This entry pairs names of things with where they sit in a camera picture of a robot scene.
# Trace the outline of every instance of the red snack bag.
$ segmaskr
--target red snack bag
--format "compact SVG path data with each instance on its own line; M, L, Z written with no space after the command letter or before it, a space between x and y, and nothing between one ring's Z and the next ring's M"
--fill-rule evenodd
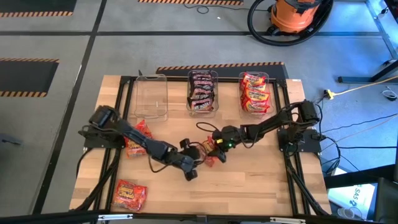
M242 109L251 113L266 113L269 107L267 101L253 101L249 98L242 101Z
M140 131L142 134L144 134L146 137L151 139L153 138L151 131L149 130L148 126L145 123L145 120L142 120L140 123L138 123L135 128L138 131ZM146 150L137 143L135 143L134 141L126 137L124 137L124 141L126 142L126 153L128 158L147 154Z
M247 88L242 93L242 100L244 98L249 98L252 101L268 101L269 93Z
M215 146L214 142L211 138L211 136L207 136L207 140L202 142L203 146L205 147L206 154L209 154L209 152L213 151ZM216 161L216 157L214 156L207 156L205 160L205 164L208 165L209 167L212 167Z
M266 85L267 84L265 82L257 84L257 85L253 85L252 83L247 82L243 91L246 91L247 89L252 89L252 90L257 90L257 91L266 91Z
M113 205L139 211L147 198L147 187L119 180L113 195Z
M252 85L259 85L265 83L265 81L266 81L265 77L257 77L255 75L250 75L245 73L239 87L240 90L243 90L247 82L251 83Z

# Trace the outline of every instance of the floor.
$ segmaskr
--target floor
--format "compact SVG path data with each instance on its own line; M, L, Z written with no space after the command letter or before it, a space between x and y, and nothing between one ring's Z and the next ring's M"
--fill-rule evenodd
M244 7L250 7L253 1L245 1ZM283 61L290 78L303 80L307 99L315 100L326 88L337 92L358 86L339 84L338 76L370 76L392 57L364 2L336 1L321 35L292 47L272 47L241 34L248 31L247 11L212 7L202 15L179 4L113 0L106 4L98 28L101 36L95 38L85 64L83 56L90 52L89 35L101 2L78 0L71 17L0 18L0 57L60 59L45 98L0 98L0 133L17 136L24 142L22 146L2 145L0 150L0 216L31 212L80 65L80 75L84 76L44 213L68 210L76 162L82 154L83 138L77 131L93 111L103 75L137 75L138 70L150 74L159 66L171 65ZM261 8L266 9L272 2L265 0ZM370 6L379 12L383 3L371 1ZM257 12L254 20L258 30L269 25L266 12ZM390 14L380 21L396 48L398 24ZM13 35L13 31L24 32ZM49 32L34 35L40 31ZM128 32L114 36L112 31ZM215 33L190 35L183 31ZM390 87L398 92L398 86ZM385 85L376 85L325 100L322 130L396 113L397 102L386 100L380 94L383 90ZM375 124L331 131L328 136L337 140ZM397 144L397 125L398 119L393 119L341 141L340 145L393 146ZM327 145L329 142L322 142L323 147ZM392 164L395 159L395 149L345 149L341 153L359 169ZM333 147L322 154L325 159L335 156ZM354 170L345 160L341 166Z

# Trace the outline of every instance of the red chip bag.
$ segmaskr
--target red chip bag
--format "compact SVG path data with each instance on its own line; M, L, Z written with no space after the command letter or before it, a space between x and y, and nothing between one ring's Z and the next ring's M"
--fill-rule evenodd
M151 139L153 138L151 131L149 130L148 126L145 123L145 120L142 120L140 123L138 123L135 128L138 131L140 131L142 134L144 134L146 137ZM135 143L134 141L126 137L124 137L124 141L126 142L126 153L128 158L147 154L146 150L137 143Z
M211 138L211 136L207 137L207 140L202 142L203 146L206 148L206 153L209 154L209 152L213 151L215 146L214 146L214 142ZM208 165L209 167L212 167L216 161L216 157L213 156L208 156L205 159L205 164Z
M147 187L119 180L113 195L113 205L132 211L139 211L147 198Z

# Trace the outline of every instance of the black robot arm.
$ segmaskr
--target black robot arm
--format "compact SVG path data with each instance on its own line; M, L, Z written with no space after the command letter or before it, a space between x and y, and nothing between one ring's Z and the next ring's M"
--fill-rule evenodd
M297 108L298 118L292 121L292 110ZM246 124L241 125L240 128L233 126L224 127L221 131L216 130L213 132L213 139L215 141L216 149L211 152L213 156L217 156L221 162L226 161L225 152L235 147L237 144L251 142L254 144L262 139L265 133L268 133L281 126L287 126L287 137L289 144L300 144L303 139L303 132L311 126L319 122L317 111L315 110L314 103L310 101L303 101L299 103L292 103L285 108L282 108L275 116L259 123L259 124ZM306 188L301 178L297 175L288 152L284 152L286 159L286 169L289 175L292 176L304 197L308 200L309 204L317 215L328 215L324 209L321 208L319 203L312 197L310 191Z
M118 112L109 106L99 106L90 118L89 124L91 127L100 130L103 135L118 133L134 141L143 147L153 160L183 170L187 180L197 177L195 168L200 154L197 150L192 150L186 140L183 141L187 143L187 145L183 145L184 150L178 152L175 146L167 142L147 138L127 121L121 119Z

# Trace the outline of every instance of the yellow black hazard tape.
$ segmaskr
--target yellow black hazard tape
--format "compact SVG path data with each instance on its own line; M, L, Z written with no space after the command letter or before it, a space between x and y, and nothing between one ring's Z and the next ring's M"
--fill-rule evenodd
M52 58L0 58L2 62L56 62L59 63L59 59Z
M34 91L0 91L2 97L45 97L45 92Z
M1 97L45 97L57 70L59 59L0 58Z
M266 65L284 65L284 62L253 62L253 63L228 63L228 64L219 64L219 65L169 66L169 67L159 67L157 69L157 71L180 70L180 69L207 69L207 68L266 66Z
M44 17L44 16L71 16L73 12L0 12L0 17Z
M217 1L217 0L138 0L142 3L171 3L171 4L211 4L242 6L243 1Z

